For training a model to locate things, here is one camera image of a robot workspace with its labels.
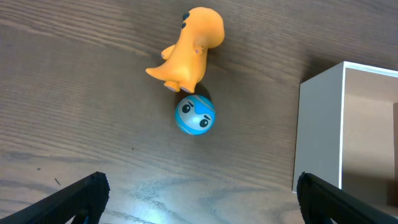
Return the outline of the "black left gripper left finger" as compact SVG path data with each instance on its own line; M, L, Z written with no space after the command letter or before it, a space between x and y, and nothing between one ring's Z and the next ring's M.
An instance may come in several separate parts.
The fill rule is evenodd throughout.
M1 219L2 224L99 223L109 200L106 174L91 175Z

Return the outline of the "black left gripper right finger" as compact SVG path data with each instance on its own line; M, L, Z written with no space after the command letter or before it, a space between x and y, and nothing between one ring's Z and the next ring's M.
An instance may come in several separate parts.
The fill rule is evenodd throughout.
M397 218L311 173L302 172L298 178L297 198L306 224L397 224Z

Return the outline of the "white cardboard box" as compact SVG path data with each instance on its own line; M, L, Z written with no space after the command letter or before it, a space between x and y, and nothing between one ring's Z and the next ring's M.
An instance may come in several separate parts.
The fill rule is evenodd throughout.
M294 181L309 172L397 215L397 72L341 62L300 85Z

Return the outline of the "orange toy dinosaur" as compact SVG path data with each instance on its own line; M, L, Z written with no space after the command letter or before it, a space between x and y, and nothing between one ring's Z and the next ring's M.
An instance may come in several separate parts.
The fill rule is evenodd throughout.
M194 93L206 72L208 50L224 40L223 18L215 10L195 7L183 15L181 32L176 44L161 52L165 62L146 73L162 80L164 86L179 92Z

